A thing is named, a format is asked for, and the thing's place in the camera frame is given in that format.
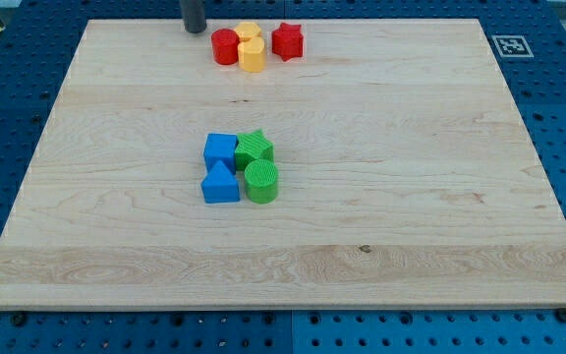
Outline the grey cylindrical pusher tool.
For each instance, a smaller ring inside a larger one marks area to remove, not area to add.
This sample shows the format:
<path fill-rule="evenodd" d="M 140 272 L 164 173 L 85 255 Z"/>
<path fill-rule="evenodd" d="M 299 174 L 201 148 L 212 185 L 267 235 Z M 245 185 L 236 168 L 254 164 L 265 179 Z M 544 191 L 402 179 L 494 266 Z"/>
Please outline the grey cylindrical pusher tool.
<path fill-rule="evenodd" d="M 185 31 L 200 33 L 206 30 L 206 15 L 203 0 L 179 0 Z"/>

